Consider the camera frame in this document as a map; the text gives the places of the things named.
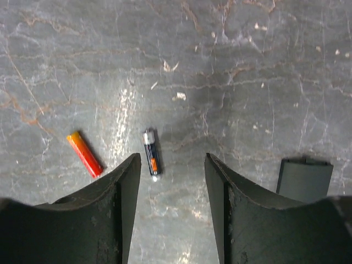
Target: battery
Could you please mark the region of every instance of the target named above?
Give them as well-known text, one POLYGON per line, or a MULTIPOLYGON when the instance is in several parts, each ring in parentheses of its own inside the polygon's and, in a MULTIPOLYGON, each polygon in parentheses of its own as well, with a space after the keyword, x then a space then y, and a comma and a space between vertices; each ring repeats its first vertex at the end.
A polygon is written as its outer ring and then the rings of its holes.
POLYGON ((92 177, 99 177, 99 175, 103 173, 104 168, 99 164, 98 160, 95 159, 93 153, 90 151, 79 132, 76 131, 71 135, 68 135, 67 140, 77 155, 80 157, 92 177))
POLYGON ((157 147, 155 143, 155 136, 153 129, 146 129, 143 132, 143 143, 145 152, 147 154, 148 166, 150 175, 153 178, 153 181, 156 182, 159 179, 159 175, 161 174, 161 166, 159 155, 157 152, 157 147))

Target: white debris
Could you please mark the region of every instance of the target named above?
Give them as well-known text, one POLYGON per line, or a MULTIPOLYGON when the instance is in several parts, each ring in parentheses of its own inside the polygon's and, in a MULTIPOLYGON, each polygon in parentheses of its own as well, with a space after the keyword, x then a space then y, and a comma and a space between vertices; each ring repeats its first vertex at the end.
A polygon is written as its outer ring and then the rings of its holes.
POLYGON ((190 251, 182 253, 182 256, 178 259, 178 264, 189 264, 190 251))
POLYGON ((130 78, 127 78, 127 83, 130 86, 134 86, 134 80, 131 80, 130 78))
POLYGON ((175 71, 175 70, 177 69, 178 63, 179 63, 179 62, 177 62, 176 65, 174 66, 174 68, 172 68, 172 71, 175 71))
POLYGON ((203 218, 201 211, 192 210, 192 214, 194 215, 195 218, 198 218, 198 219, 203 218))
POLYGON ((173 68, 171 68, 170 65, 166 62, 166 60, 164 60, 164 66, 163 66, 164 72, 170 73, 175 71, 178 67, 178 64, 179 62, 177 62, 176 65, 173 68))
POLYGON ((150 87, 150 90, 153 90, 155 88, 155 86, 158 84, 158 82, 154 82, 154 84, 152 85, 152 87, 150 87))
POLYGON ((172 97, 172 101, 183 100, 186 101, 186 94, 183 92, 177 92, 176 96, 172 97))
POLYGON ((266 26, 259 26, 258 23, 255 23, 254 28, 255 28, 255 29, 258 29, 258 30, 263 30, 263 31, 267 31, 267 30, 268 30, 268 27, 266 27, 266 26))

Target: aa battery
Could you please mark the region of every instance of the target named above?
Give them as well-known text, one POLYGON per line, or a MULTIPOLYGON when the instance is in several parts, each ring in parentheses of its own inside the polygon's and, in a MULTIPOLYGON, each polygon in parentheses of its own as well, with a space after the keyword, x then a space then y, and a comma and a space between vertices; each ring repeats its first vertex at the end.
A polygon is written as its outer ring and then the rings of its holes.
POLYGON ((158 175, 161 174, 161 166, 155 142, 154 130, 146 129, 145 132, 143 132, 142 137, 145 152, 147 154, 149 172, 153 177, 153 180, 156 182, 158 180, 158 175))

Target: gray marble surface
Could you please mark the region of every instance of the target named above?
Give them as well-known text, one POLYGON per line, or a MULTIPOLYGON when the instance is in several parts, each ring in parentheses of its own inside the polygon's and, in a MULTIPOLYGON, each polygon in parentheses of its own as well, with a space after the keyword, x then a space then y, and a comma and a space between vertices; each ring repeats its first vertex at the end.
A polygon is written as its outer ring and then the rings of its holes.
POLYGON ((270 190, 319 157, 352 195, 350 22, 349 0, 0 0, 0 196, 92 182, 74 130, 109 172, 152 126, 165 173, 143 159, 129 263, 218 263, 206 152, 270 190))

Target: black plastic part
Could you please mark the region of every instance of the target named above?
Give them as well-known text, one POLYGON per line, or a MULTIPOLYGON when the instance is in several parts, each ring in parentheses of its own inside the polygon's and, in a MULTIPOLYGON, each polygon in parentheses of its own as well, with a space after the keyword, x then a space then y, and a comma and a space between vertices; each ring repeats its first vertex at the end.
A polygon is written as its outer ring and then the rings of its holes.
POLYGON ((156 143, 153 143, 150 145, 144 145, 144 148, 145 148, 145 153, 147 155, 150 175, 152 176, 160 175, 162 171, 161 171, 161 164, 160 164, 156 143), (155 162, 156 162, 156 170, 153 170, 152 168, 151 162, 153 158, 155 159, 155 162))
POLYGON ((139 154, 87 187, 35 207, 0 199, 1 263, 128 263, 139 154))
POLYGON ((276 193, 305 203, 326 197, 333 166, 310 158, 281 161, 276 193))
POLYGON ((220 264, 349 263, 352 197, 305 205, 268 191, 206 155, 220 264))

